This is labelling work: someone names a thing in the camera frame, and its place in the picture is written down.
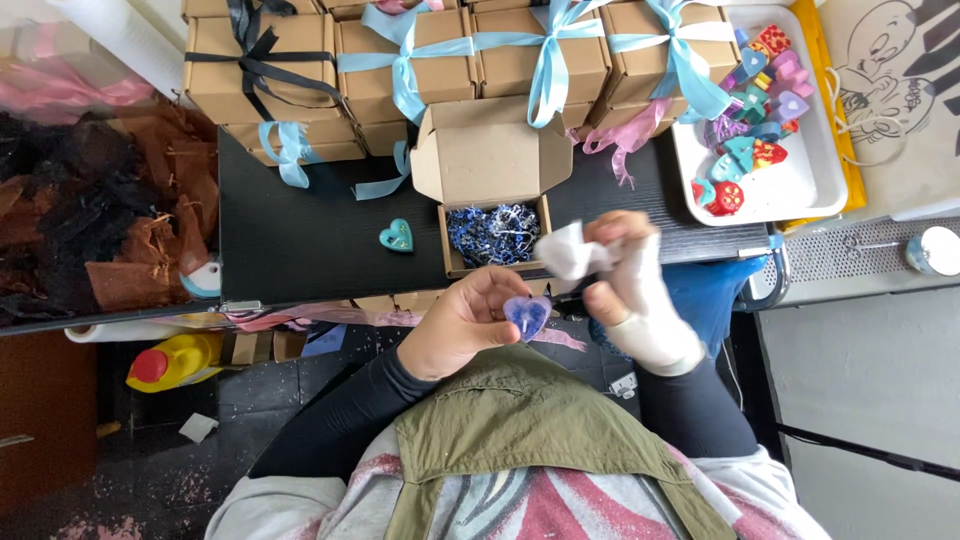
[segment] blue plastic bag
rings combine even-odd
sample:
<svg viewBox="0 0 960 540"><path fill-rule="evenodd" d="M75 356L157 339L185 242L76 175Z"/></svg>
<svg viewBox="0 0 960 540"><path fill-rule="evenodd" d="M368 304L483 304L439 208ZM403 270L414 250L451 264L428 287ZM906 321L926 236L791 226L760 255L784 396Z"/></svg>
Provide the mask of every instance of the blue plastic bag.
<svg viewBox="0 0 960 540"><path fill-rule="evenodd" d="M766 262L767 256L762 256L714 264L670 264L663 267L663 282L673 306L680 318L700 336L711 361L720 354L723 340L730 335L736 295L747 278L763 268ZM597 345L623 355L593 318L589 320L589 332Z"/></svg>

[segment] perforated metal shelf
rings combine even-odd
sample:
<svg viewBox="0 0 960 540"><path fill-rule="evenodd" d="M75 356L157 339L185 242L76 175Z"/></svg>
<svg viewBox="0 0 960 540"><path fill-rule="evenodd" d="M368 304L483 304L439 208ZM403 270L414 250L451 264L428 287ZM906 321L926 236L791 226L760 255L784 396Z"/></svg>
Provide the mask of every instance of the perforated metal shelf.
<svg viewBox="0 0 960 540"><path fill-rule="evenodd" d="M790 288L779 306L960 284L960 276L921 274L903 256L911 236L934 226L960 233L960 218L886 219L787 239ZM754 298L763 298L776 280L777 270L767 261L762 272L751 277L748 290Z"/></svg>

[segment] white tray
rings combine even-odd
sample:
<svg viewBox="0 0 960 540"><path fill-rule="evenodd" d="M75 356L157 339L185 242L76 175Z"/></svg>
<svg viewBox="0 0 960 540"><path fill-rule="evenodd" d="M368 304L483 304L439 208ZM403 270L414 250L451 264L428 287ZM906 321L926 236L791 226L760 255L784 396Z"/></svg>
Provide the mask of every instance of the white tray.
<svg viewBox="0 0 960 540"><path fill-rule="evenodd" d="M796 15L782 6L728 6L734 28L743 28L756 36L769 24L776 24L791 39L790 48L800 57L803 68L811 68L804 33ZM832 117L820 96L814 77L810 84L817 91L806 102L810 105L800 117L800 130L778 142L787 158L763 169L756 169L740 182L744 203L734 215L715 216L697 205L690 188L694 177L706 178L716 162L703 141L704 121L675 123L672 127L677 146L677 161L684 182L684 198L698 221L712 227L781 221L805 217L823 217L839 212L847 204L847 183L828 116Z"/></svg>

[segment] yellow bottle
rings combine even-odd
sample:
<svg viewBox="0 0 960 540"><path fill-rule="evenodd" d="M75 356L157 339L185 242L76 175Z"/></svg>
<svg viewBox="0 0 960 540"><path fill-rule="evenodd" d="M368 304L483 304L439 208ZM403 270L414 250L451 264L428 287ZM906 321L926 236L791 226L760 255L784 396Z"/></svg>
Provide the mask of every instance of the yellow bottle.
<svg viewBox="0 0 960 540"><path fill-rule="evenodd" d="M221 371L210 366L220 359L223 344L219 333L175 335L136 356L127 385L153 393L207 380Z"/></svg>

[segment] desk surface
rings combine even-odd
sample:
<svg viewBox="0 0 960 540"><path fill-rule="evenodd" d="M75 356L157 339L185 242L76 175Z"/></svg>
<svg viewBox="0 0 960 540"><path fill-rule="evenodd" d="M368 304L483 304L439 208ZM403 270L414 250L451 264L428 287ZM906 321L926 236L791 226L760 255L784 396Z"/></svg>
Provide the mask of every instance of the desk surface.
<svg viewBox="0 0 960 540"><path fill-rule="evenodd" d="M410 182L371 201L357 202L350 193L353 184L394 178L392 158L310 165L304 167L310 187L299 189L284 184L276 168L263 166L225 132L220 135L224 300L270 306L449 285L435 202ZM693 219L684 205L672 137L658 137L628 155L634 190L617 186L612 150L574 152L573 175L547 191L555 229L612 209L638 209L663 230L664 264L735 258L741 249L766 247L763 224L713 228ZM389 251L378 241L397 217L410 223L413 254Z"/></svg>

